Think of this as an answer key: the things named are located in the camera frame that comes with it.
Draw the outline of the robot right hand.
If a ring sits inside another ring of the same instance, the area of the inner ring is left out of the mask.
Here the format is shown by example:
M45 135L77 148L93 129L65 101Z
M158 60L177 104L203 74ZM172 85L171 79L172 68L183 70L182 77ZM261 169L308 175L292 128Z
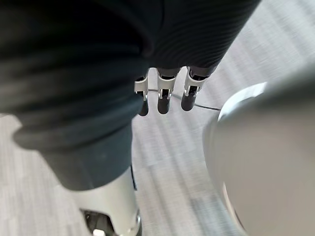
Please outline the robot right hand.
M13 139L36 150L74 197L92 235L140 236L131 160L132 119L169 111L187 67L181 107L253 14L257 0L3 0L0 111Z

